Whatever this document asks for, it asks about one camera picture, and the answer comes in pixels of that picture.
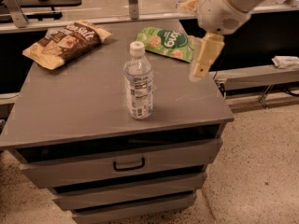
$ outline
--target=snack bag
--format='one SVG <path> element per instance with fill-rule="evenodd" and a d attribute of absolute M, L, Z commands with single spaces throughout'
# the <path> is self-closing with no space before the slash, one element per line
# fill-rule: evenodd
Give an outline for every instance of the snack bag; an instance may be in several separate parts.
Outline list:
<path fill-rule="evenodd" d="M 22 54 L 39 65 L 54 70 L 100 46 L 110 36 L 111 33 L 94 24 L 77 21 L 40 39 Z"/>
<path fill-rule="evenodd" d="M 138 33 L 137 41 L 145 49 L 163 56 L 190 63 L 193 57 L 194 36 L 155 27 L 146 27 Z"/>

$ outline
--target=cabinet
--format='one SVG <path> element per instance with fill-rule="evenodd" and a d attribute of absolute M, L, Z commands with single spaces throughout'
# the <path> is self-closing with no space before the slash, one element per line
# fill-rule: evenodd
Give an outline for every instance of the cabinet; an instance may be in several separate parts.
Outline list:
<path fill-rule="evenodd" d="M 155 54 L 153 114 L 130 117 L 126 53 L 111 52 L 153 22 L 184 32 L 178 21 L 108 24 L 118 37 L 110 44 L 53 72 L 34 64 L 0 136 L 21 171 L 79 224 L 192 205 L 234 119 L 211 77 L 192 83 L 186 63 Z"/>

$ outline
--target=plastic water bottle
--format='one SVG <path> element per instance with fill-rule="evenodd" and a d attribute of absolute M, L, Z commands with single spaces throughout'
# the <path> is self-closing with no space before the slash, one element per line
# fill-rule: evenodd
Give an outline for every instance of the plastic water bottle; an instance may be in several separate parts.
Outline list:
<path fill-rule="evenodd" d="M 145 57 L 144 44 L 135 41 L 130 44 L 131 60 L 124 65 L 124 82 L 127 106 L 131 116 L 144 119 L 152 112 L 152 78 L 150 62 Z"/>

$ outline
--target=bottle label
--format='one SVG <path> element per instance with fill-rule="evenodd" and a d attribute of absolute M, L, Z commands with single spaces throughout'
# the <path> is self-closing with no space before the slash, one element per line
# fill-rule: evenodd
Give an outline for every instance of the bottle label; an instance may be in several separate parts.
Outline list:
<path fill-rule="evenodd" d="M 152 111 L 152 71 L 143 76 L 125 73 L 127 106 L 131 116 L 143 119 Z"/>

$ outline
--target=white bottle cap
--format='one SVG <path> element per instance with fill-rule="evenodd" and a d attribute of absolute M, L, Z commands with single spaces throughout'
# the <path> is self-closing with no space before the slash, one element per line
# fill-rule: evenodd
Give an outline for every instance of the white bottle cap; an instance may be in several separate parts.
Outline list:
<path fill-rule="evenodd" d="M 130 54 L 133 57 L 140 57 L 146 53 L 144 44 L 141 41 L 134 41 L 130 44 Z"/>

